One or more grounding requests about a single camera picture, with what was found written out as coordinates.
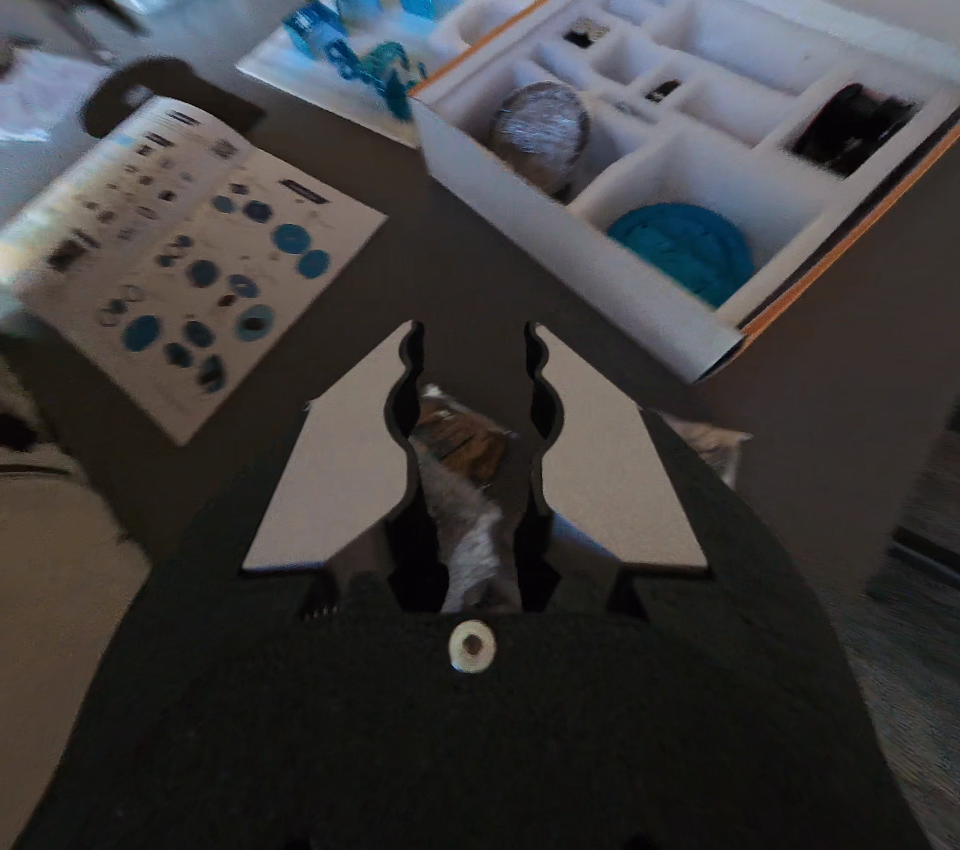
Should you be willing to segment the white and orange cardboard box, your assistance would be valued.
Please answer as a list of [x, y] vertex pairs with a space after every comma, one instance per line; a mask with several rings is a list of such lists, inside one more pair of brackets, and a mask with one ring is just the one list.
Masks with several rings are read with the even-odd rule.
[[[698, 382], [958, 142], [958, 0], [537, 0], [413, 111], [434, 180]], [[608, 232], [673, 204], [743, 238], [723, 301]]]

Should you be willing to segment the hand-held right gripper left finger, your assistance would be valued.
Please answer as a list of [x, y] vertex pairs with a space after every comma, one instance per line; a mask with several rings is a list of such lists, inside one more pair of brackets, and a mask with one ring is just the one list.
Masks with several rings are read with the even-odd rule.
[[397, 603], [407, 612], [441, 610], [450, 573], [410, 440], [421, 411], [424, 326], [400, 323], [309, 402], [244, 574], [315, 576], [379, 528]]

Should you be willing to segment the white user manual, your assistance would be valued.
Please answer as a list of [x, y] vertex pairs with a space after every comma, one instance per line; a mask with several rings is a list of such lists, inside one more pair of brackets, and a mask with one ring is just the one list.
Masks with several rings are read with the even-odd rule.
[[386, 221], [153, 97], [2, 230], [2, 288], [184, 446]]

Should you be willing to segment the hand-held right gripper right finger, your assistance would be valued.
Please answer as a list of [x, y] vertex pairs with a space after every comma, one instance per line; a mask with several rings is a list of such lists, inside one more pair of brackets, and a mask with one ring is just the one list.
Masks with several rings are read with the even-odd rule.
[[517, 527], [528, 614], [584, 589], [601, 612], [643, 614], [636, 579], [709, 580], [711, 569], [637, 403], [543, 324], [524, 327], [531, 460]]

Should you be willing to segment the blue round metal plate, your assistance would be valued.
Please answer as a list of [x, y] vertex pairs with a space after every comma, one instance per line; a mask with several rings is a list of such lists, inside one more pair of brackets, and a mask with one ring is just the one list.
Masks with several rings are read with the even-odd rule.
[[611, 223], [606, 236], [712, 308], [725, 304], [756, 271], [738, 228], [700, 206], [635, 208]]

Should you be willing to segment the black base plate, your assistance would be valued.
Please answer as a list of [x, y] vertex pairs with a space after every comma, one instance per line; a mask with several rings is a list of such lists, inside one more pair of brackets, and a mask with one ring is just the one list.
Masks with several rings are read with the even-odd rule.
[[158, 57], [114, 70], [83, 105], [79, 122], [88, 136], [100, 140], [162, 97], [199, 108], [244, 136], [266, 114], [255, 103], [204, 80], [186, 62]]

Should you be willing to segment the silver foil bag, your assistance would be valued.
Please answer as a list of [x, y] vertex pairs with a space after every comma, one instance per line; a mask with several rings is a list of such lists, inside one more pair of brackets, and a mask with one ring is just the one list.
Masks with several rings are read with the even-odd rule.
[[417, 395], [419, 414], [410, 443], [475, 487], [488, 489], [519, 436], [434, 383], [421, 385]]

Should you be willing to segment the white foam sheet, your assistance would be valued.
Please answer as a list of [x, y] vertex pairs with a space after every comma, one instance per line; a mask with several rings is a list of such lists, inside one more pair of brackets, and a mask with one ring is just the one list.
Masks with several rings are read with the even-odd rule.
[[[334, 0], [312, 0], [337, 12]], [[347, 30], [347, 44], [361, 58], [385, 40], [402, 43], [433, 75], [482, 37], [535, 0], [462, 0], [436, 23], [409, 16], [399, 0], [380, 0], [382, 14], [371, 25]], [[311, 105], [347, 119], [408, 148], [419, 146], [414, 122], [403, 123], [388, 111], [381, 93], [360, 80], [346, 81], [326, 57], [315, 62], [296, 51], [282, 25], [246, 55], [238, 70]]]

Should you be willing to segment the dark round metal part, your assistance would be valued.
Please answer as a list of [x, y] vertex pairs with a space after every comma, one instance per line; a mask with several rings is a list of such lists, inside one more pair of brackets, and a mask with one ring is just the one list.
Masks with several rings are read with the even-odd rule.
[[503, 102], [490, 124], [487, 147], [527, 183], [555, 196], [572, 181], [589, 143], [591, 123], [576, 90], [541, 81]]

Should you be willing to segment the bubble wrap package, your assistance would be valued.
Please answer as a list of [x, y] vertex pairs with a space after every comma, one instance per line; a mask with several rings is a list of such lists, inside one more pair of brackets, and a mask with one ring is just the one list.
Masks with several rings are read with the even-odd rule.
[[420, 482], [448, 571], [444, 614], [515, 614], [522, 595], [513, 545], [498, 504], [427, 450], [417, 451]]

